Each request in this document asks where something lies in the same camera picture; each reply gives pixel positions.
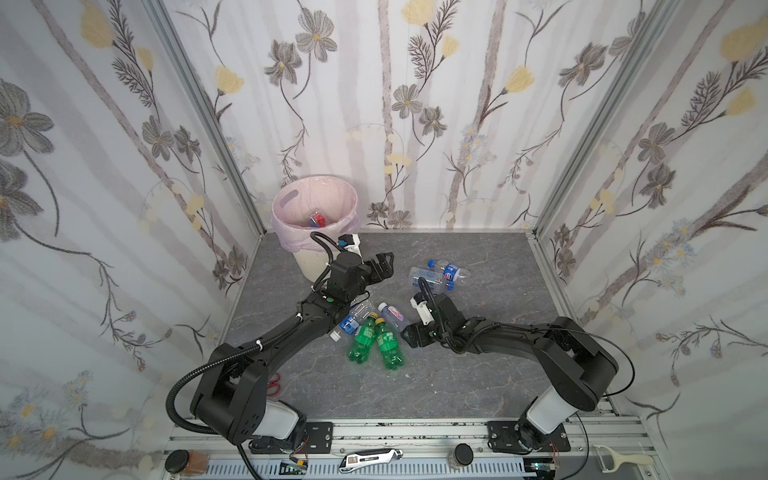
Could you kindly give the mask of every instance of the white plastic bucket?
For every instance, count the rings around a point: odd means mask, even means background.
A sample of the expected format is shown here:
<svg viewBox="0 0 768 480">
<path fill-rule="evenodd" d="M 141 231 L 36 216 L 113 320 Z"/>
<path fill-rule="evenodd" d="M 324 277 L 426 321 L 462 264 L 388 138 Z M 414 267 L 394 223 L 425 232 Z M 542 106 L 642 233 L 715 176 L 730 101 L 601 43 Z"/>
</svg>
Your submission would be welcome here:
<svg viewBox="0 0 768 480">
<path fill-rule="evenodd" d="M 313 210 L 325 216 L 325 227 L 308 226 Z M 275 196 L 270 216 L 280 245 L 293 253 L 301 273 L 312 281 L 326 268 L 328 254 L 310 238 L 310 233 L 322 232 L 335 240 L 345 233 L 357 233 L 360 228 L 357 192 L 344 180 L 328 175 L 287 184 Z"/>
</svg>

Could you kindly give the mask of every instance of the marble surface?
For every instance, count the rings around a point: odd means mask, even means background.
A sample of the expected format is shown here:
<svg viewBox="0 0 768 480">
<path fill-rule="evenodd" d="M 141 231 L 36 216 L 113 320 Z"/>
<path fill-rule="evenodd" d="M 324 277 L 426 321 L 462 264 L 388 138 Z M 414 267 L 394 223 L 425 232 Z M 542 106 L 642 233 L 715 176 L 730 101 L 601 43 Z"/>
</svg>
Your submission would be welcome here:
<svg viewBox="0 0 768 480">
<path fill-rule="evenodd" d="M 411 266 L 450 259 L 472 273 L 469 286 L 450 297 L 467 316 L 507 323 L 540 323 L 557 316 L 544 279 L 522 233 L 363 233 L 363 258 L 392 251 L 395 275 L 369 288 L 378 305 L 395 305 L 418 319 L 409 299 Z M 257 252 L 225 341 L 240 345 L 295 313 L 310 291 L 293 255 L 274 233 Z M 346 358 L 351 337 L 328 336 L 302 349 L 280 368 L 280 399 L 310 418 L 429 418 L 517 416 L 549 386 L 532 361 L 501 354 L 458 356 L 439 344 L 411 349 L 401 341 L 406 366 L 384 369 L 378 351 L 358 365 Z"/>
</svg>

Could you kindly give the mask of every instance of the scissors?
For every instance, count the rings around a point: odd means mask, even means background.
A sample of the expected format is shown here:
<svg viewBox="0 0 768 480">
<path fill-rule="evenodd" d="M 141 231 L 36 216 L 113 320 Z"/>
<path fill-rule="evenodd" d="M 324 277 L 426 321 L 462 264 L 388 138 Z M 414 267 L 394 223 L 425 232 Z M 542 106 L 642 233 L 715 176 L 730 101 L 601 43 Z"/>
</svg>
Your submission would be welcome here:
<svg viewBox="0 0 768 480">
<path fill-rule="evenodd" d="M 280 393 L 280 374 L 275 373 L 270 377 L 269 383 L 266 384 L 266 396 L 273 397 Z"/>
</svg>

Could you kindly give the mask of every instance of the plastic bottle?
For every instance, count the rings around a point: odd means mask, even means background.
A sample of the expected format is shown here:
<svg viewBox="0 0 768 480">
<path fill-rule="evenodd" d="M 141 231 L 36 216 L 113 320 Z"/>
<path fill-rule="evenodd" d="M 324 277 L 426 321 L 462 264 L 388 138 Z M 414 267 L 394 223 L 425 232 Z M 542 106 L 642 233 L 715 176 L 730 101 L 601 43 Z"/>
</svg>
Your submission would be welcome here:
<svg viewBox="0 0 768 480">
<path fill-rule="evenodd" d="M 342 333 L 346 335 L 354 335 L 357 331 L 357 327 L 366 319 L 369 313 L 375 312 L 376 308 L 370 300 L 363 300 L 362 302 L 349 309 L 349 313 L 344 320 L 336 326 L 330 333 L 330 337 L 334 342 L 338 342 L 342 337 Z"/>
<path fill-rule="evenodd" d="M 419 289 L 419 277 L 421 276 L 423 276 L 424 280 L 427 281 L 427 284 L 429 285 L 429 289 L 435 295 L 442 293 L 442 291 L 446 288 L 448 290 L 453 290 L 453 286 L 445 285 L 446 280 L 445 280 L 445 277 L 443 277 L 443 275 L 439 275 L 432 270 L 427 270 L 426 268 L 418 268 L 417 266 L 412 266 L 411 271 L 409 272 L 409 278 L 411 279 L 411 284 L 417 290 Z"/>
<path fill-rule="evenodd" d="M 347 358 L 350 361 L 363 364 L 368 359 L 371 345 L 373 345 L 373 338 L 376 336 L 376 320 L 384 321 L 383 318 L 379 318 L 375 313 L 371 313 L 360 326 L 360 330 L 355 335 L 355 341 L 352 342 L 349 353 L 347 353 Z"/>
<path fill-rule="evenodd" d="M 384 359 L 384 367 L 387 370 L 397 370 L 398 367 L 406 364 L 397 344 L 397 335 L 383 318 L 376 320 L 376 343 L 379 344 L 379 350 L 381 350 Z"/>
<path fill-rule="evenodd" d="M 453 282 L 455 285 L 467 285 L 469 283 L 467 280 L 470 275 L 469 270 L 453 265 L 447 260 L 438 260 L 436 262 L 430 260 L 427 266 L 436 272 L 442 272 L 445 279 Z"/>
<path fill-rule="evenodd" d="M 408 326 L 408 320 L 394 306 L 381 302 L 378 308 L 384 320 L 389 320 L 392 325 L 397 327 L 398 331 L 402 332 Z"/>
</svg>

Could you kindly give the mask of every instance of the blue bottle label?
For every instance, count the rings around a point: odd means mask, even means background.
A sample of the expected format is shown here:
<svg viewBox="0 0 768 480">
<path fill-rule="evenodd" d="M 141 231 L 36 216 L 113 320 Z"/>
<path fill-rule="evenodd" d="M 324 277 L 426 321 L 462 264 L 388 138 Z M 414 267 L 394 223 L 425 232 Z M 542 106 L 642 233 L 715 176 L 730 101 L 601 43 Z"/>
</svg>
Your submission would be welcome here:
<svg viewBox="0 0 768 480">
<path fill-rule="evenodd" d="M 357 330 L 357 327 L 360 326 L 360 324 L 357 323 L 357 321 L 351 315 L 348 315 L 344 320 L 341 321 L 339 326 L 349 335 L 352 335 L 354 334 L 355 330 Z"/>
<path fill-rule="evenodd" d="M 459 270 L 460 268 L 458 268 L 456 265 L 449 263 L 445 266 L 445 272 L 443 272 L 443 275 L 445 275 L 445 278 L 448 280 L 455 280 Z"/>
</svg>

